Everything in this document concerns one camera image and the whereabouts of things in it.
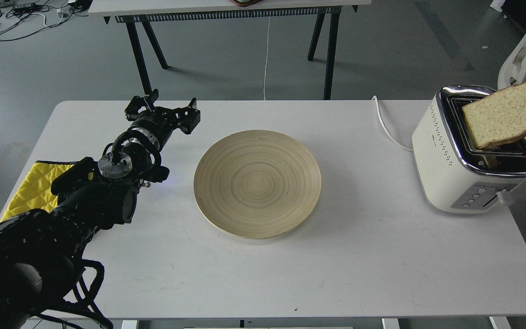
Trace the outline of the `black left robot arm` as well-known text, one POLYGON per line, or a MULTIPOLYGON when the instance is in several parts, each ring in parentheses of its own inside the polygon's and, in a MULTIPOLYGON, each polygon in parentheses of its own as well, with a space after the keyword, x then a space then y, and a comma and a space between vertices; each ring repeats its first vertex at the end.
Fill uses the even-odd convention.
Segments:
POLYGON ((165 181, 161 150, 176 129, 190 134, 200 122, 196 98, 179 108, 155 106, 158 90, 134 96, 125 108, 130 127, 90 157, 57 177, 52 210, 32 208, 0 223, 0 329, 20 329, 28 318, 74 323, 47 310, 89 318, 112 329, 95 304, 104 265, 83 258, 100 230, 131 223, 142 187, 165 181))

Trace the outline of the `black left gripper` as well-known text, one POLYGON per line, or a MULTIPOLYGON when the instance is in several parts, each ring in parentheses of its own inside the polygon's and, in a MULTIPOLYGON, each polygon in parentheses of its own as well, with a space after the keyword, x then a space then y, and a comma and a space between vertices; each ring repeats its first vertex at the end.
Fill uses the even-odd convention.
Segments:
POLYGON ((200 123, 198 100, 194 97, 186 107, 169 109, 157 106, 159 91, 155 88, 146 96, 134 96, 125 107, 125 117, 131 121, 130 130, 146 135, 157 149, 163 149, 174 130, 190 135, 200 123))

